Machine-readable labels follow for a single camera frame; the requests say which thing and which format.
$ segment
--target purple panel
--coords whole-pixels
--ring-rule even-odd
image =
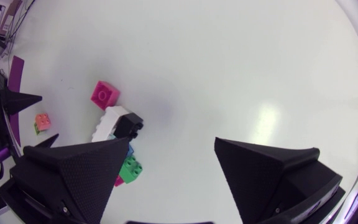
[[[9,79],[7,83],[7,87],[15,92],[20,92],[20,83],[22,81],[22,73],[24,68],[24,60],[13,56],[12,66],[11,66],[11,73],[9,74]],[[10,117],[10,124],[12,128],[13,135],[18,143],[21,145],[20,142],[20,133],[19,133],[19,114],[14,114]]]

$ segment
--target glossy white surface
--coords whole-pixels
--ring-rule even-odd
[[[358,174],[358,37],[335,1],[37,1],[14,54],[23,145],[89,142],[98,80],[144,119],[144,167],[113,190],[102,223],[241,223],[214,138],[320,148],[349,190]],[[36,113],[52,128],[34,134]]]

